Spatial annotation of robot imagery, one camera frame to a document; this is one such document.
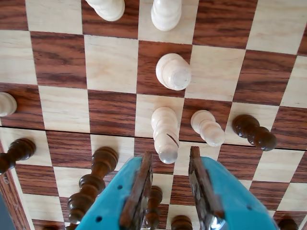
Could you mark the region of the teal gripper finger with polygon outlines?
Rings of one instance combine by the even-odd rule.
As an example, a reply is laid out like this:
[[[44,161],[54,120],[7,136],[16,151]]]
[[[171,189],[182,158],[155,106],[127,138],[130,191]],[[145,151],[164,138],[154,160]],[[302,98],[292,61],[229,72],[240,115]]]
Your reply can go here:
[[[202,230],[274,230],[266,207],[220,162],[190,148],[189,182]]]
[[[140,230],[152,186],[152,153],[128,160],[87,211],[79,230]]]

